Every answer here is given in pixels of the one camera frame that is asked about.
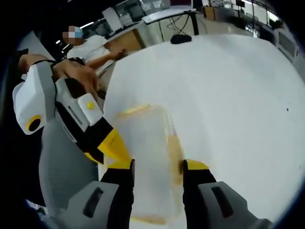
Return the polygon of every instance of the white shirt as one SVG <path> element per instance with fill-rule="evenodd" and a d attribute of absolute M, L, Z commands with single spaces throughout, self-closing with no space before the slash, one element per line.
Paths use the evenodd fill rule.
<path fill-rule="evenodd" d="M 67 54 L 67 58 L 79 57 L 83 59 L 85 63 L 97 59 L 101 56 L 105 56 L 110 53 L 108 49 L 104 47 L 108 41 L 99 35 L 93 35 L 86 39 L 84 44 L 74 46 Z M 113 61 L 107 61 L 103 66 L 99 67 L 95 72 L 99 75 L 105 68 L 109 67 Z"/>

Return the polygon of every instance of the hand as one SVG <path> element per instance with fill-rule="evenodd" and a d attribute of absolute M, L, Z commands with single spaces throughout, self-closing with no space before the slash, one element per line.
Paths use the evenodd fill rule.
<path fill-rule="evenodd" d="M 111 52 L 110 58 L 114 61 L 117 61 L 123 58 L 125 54 L 126 54 L 126 49 L 119 49 L 117 51 Z"/>
<path fill-rule="evenodd" d="M 83 85 L 85 91 L 91 93 L 94 99 L 98 101 L 98 77 L 92 68 L 83 66 L 74 61 L 63 60 L 55 65 L 52 71 L 56 79 L 63 76 L 76 79 Z"/>

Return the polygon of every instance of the office chair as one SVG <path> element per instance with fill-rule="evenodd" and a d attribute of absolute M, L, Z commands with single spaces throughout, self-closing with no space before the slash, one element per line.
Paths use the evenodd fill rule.
<path fill-rule="evenodd" d="M 98 180 L 97 164 L 69 139 L 55 119 L 42 132 L 39 179 L 46 207 L 53 217 L 67 209 L 74 194 Z"/>

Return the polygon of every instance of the yellow button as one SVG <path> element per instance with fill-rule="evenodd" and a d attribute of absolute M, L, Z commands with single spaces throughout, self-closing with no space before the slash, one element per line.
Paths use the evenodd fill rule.
<path fill-rule="evenodd" d="M 94 103 L 93 102 L 88 102 L 87 107 L 88 107 L 89 110 L 93 110 L 94 109 Z"/>

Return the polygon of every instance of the yellow circle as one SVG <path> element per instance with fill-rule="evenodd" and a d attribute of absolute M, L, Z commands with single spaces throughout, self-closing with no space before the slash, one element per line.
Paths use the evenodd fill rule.
<path fill-rule="evenodd" d="M 28 123 L 26 124 L 26 128 L 28 131 L 30 131 L 30 125 L 32 122 L 34 122 L 36 119 L 40 119 L 41 120 L 41 115 L 40 114 L 37 114 L 35 116 L 33 116 L 29 121 Z"/>
<path fill-rule="evenodd" d="M 94 109 L 94 103 L 93 102 L 88 102 L 87 107 L 88 107 L 89 110 L 93 110 Z"/>

